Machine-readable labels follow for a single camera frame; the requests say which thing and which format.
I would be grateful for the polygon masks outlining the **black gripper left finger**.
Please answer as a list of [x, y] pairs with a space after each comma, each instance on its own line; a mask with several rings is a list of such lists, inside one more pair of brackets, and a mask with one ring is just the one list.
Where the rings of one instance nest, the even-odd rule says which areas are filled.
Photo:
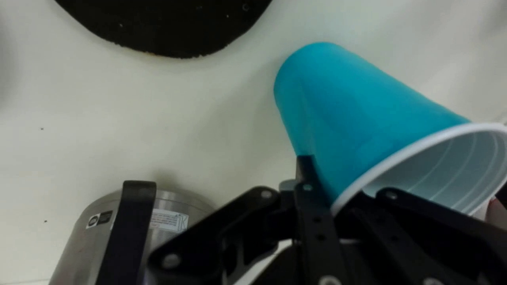
[[295, 204], [306, 285], [345, 285], [347, 272], [326, 195], [314, 160], [296, 160]]

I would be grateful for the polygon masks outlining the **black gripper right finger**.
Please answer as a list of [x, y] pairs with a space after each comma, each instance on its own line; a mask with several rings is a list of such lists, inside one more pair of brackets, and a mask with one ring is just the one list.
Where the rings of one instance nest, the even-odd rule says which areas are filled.
[[507, 285], [507, 231], [398, 189], [375, 201], [436, 261], [450, 285]]

